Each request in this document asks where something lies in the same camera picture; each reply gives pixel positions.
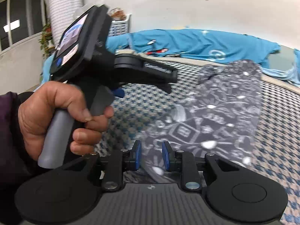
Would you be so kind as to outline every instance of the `laundry basket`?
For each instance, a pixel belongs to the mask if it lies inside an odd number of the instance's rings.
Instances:
[[[126,20],[112,21],[108,36],[122,35],[128,33],[131,14],[126,14]]]

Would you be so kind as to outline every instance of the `hand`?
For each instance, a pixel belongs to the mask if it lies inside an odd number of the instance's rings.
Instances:
[[[40,156],[47,128],[55,108],[67,109],[86,128],[73,132],[70,149],[74,154],[85,155],[94,151],[93,145],[101,140],[101,133],[108,127],[108,119],[114,114],[111,106],[106,107],[101,116],[91,116],[86,108],[82,91],[75,86],[55,81],[45,83],[19,107],[18,119],[25,149],[32,159]]]

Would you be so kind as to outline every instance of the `handle grip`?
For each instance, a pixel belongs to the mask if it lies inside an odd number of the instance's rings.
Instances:
[[[103,114],[115,97],[111,90],[100,86],[94,96],[90,107],[92,116]],[[49,125],[42,153],[38,158],[38,165],[43,168],[53,169],[63,165],[67,146],[72,133],[74,118],[65,109],[56,109]]]

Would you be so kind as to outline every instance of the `wall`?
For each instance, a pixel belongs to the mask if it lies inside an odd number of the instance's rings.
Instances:
[[[40,35],[0,55],[0,95],[24,92],[39,84],[43,56]]]
[[[131,32],[189,26],[249,34],[300,49],[300,0],[105,0],[105,3],[133,14]]]

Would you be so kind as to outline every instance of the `window frame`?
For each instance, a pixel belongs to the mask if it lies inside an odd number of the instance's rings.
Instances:
[[[30,40],[30,39],[32,39],[32,38],[34,38],[34,37],[36,37],[36,36],[40,36],[41,34],[42,34],[42,31],[41,32],[38,32],[38,33],[36,33],[36,34],[33,34],[33,32],[32,33],[30,33],[30,29],[29,29],[29,27],[31,27],[32,28],[32,21],[30,20],[30,18],[28,17],[28,3],[30,2],[30,0],[25,0],[25,2],[26,2],[26,19],[27,19],[27,29],[28,29],[28,34],[29,34],[29,36],[28,37],[26,37],[26,38],[24,38],[23,40],[20,40],[20,41],[18,41],[18,42],[16,42],[16,43],[13,43],[13,40],[12,40],[12,35],[11,35],[11,18],[10,18],[10,13],[11,13],[11,3],[10,3],[10,1],[11,0],[6,0],[7,1],[7,3],[6,3],[6,22],[7,22],[7,25],[8,25],[8,42],[9,42],[9,47],[7,47],[6,49],[4,49],[4,50],[2,50],[2,46],[1,46],[1,43],[0,43],[0,55],[2,54],[2,53],[5,53],[5,52],[7,52],[8,50],[10,50],[10,49],[12,49],[12,48],[14,48],[14,47],[16,47],[17,45],[19,45],[19,44],[21,44],[21,43],[23,43],[23,42],[25,42],[25,41],[27,41],[27,40]],[[46,25],[46,17],[45,17],[45,6],[44,6],[44,0],[40,0],[40,7],[41,7],[41,16],[42,16],[42,25],[43,26],[45,26]]]

